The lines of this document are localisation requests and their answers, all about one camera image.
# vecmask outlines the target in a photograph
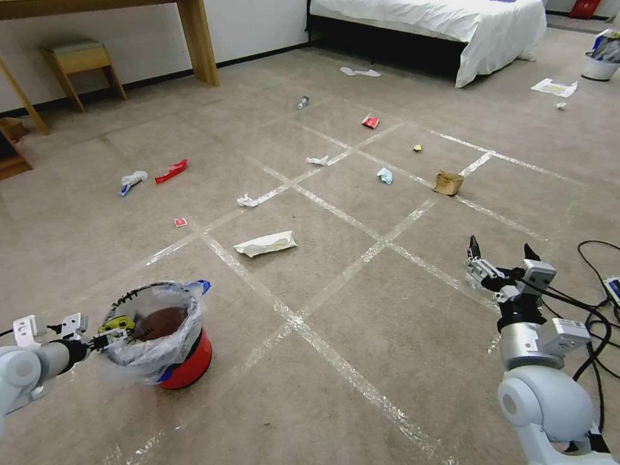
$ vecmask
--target white tissue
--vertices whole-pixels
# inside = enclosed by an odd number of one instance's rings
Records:
[[[306,158],[305,162],[306,163],[310,163],[312,165],[323,165],[323,166],[326,166],[328,158],[329,158],[329,155],[325,155],[323,158]]]
[[[243,197],[237,199],[237,205],[240,207],[256,207],[258,205],[258,200],[250,199],[246,192]]]
[[[146,181],[148,178],[149,174],[146,171],[134,171],[133,174],[121,178],[121,185],[136,185],[140,181]]]
[[[378,73],[377,71],[373,70],[373,69],[369,69],[368,71],[353,71],[355,74],[361,74],[362,76],[369,76],[371,78],[378,78],[379,76],[381,76],[381,73]]]
[[[262,236],[234,245],[234,249],[239,253],[244,253],[248,257],[260,255],[268,252],[276,252],[290,247],[296,247],[292,231],[276,232],[269,236]]]
[[[340,68],[340,71],[342,71],[347,76],[355,76],[355,71],[353,71],[351,68],[342,67],[342,68]]]

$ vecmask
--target brown ball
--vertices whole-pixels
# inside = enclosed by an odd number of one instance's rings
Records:
[[[170,336],[179,329],[186,318],[187,309],[181,307],[157,310],[136,322],[133,338],[147,341]]]

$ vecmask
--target stool cushion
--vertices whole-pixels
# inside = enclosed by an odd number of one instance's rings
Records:
[[[101,42],[97,42],[94,40],[83,40],[80,42],[71,42],[71,43],[62,43],[56,45],[43,45],[43,48],[49,50],[52,53],[57,55],[71,53],[71,52],[79,52],[80,50],[88,50],[90,48],[100,48],[103,47]]]

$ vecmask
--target desk leg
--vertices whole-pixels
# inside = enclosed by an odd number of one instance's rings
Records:
[[[5,65],[5,62],[2,61],[2,58],[0,58],[0,74],[4,74],[8,83],[11,84],[11,87],[19,97],[21,104],[24,106],[24,108],[32,118],[32,121],[34,121],[34,123],[37,125],[37,128],[39,128],[39,130],[43,134],[49,134],[50,131],[47,129],[45,123],[43,123],[41,116],[39,116],[37,110],[35,110],[34,107],[30,104],[28,98],[26,97],[26,94],[24,94],[23,90],[21,90],[21,87],[17,84],[17,81],[9,72],[8,68]]]
[[[199,81],[220,86],[203,0],[177,0],[185,42]]]

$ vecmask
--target wall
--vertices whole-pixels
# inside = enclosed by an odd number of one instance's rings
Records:
[[[573,9],[575,0],[548,0],[546,3],[547,11],[568,13]],[[602,0],[596,12],[596,16],[612,17],[620,10],[620,0]]]
[[[217,62],[304,42],[305,0],[205,0]],[[39,45],[73,37],[104,42],[122,82],[191,68],[174,5],[0,22],[0,55],[32,103],[64,96]],[[95,72],[77,75],[78,92],[104,87]],[[21,107],[0,77],[0,112]]]

